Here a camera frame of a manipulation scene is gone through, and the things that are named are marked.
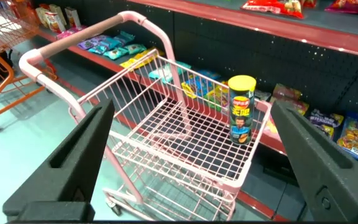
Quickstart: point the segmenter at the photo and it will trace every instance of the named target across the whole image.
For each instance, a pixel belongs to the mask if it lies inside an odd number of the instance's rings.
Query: orange shopping cart
[[[14,70],[16,66],[11,60],[13,46],[37,34],[38,21],[29,1],[0,1],[0,94],[14,90],[22,93],[22,97],[1,108],[0,114],[45,89],[44,86],[39,85],[35,90],[24,91],[23,87],[33,85],[35,82],[23,74],[16,74]],[[50,63],[45,64],[46,66],[43,67],[38,65],[39,69],[52,80],[56,80],[55,69]]]

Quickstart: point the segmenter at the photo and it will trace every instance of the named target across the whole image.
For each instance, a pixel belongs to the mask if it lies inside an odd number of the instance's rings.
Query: yellow chip can
[[[247,144],[252,139],[256,79],[248,75],[237,75],[229,79],[227,85],[230,91],[231,141],[235,144]]]

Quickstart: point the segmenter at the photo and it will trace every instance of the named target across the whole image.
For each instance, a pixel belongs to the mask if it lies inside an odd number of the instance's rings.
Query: pink shopping cart
[[[134,21],[159,36],[168,59],[151,50],[78,100],[32,66],[126,21]],[[188,97],[181,82],[197,78],[214,89],[228,87],[177,64],[166,33],[132,11],[31,50],[22,56],[19,65],[26,75],[65,100],[76,122],[95,103],[113,100],[116,113],[104,154],[123,184],[103,192],[118,215],[124,208],[146,220],[232,218],[235,199],[269,118],[268,103],[255,101],[251,142],[244,146],[230,142],[228,108],[217,103],[229,98],[228,91],[222,91],[225,94],[221,99]],[[157,71],[157,78],[148,78],[151,71]]]

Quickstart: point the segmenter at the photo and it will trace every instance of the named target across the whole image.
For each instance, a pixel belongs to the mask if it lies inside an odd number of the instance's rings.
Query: shelf
[[[358,15],[324,11],[333,0],[304,9],[304,19],[245,11],[246,0],[128,0],[358,55]]]

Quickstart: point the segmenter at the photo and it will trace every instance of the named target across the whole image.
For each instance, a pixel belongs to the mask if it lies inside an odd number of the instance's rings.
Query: can label
[[[253,91],[230,90],[230,136],[236,144],[251,140],[252,113],[254,111]]]

